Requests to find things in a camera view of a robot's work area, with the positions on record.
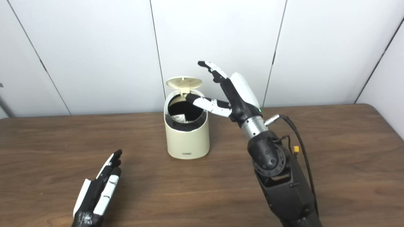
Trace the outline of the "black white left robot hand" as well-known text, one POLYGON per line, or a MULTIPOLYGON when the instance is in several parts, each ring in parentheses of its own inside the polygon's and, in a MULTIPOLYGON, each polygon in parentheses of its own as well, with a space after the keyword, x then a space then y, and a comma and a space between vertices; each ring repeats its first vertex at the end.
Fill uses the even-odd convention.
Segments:
POLYGON ((121 175, 122 150, 106 160, 93 180, 85 179, 73 209, 72 227, 101 227, 121 175))

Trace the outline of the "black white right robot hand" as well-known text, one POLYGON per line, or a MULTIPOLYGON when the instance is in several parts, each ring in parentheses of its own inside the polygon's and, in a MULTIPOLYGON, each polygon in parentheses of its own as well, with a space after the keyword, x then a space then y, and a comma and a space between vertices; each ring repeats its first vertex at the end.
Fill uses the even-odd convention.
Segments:
POLYGON ((251 117, 262 117, 258 100, 241 74, 234 73, 228 76, 222 69, 208 61, 198 61, 198 65, 208 69, 213 75, 213 82, 220 84, 228 101, 189 94, 186 96, 187 102, 213 114, 228 117, 239 127, 251 117))

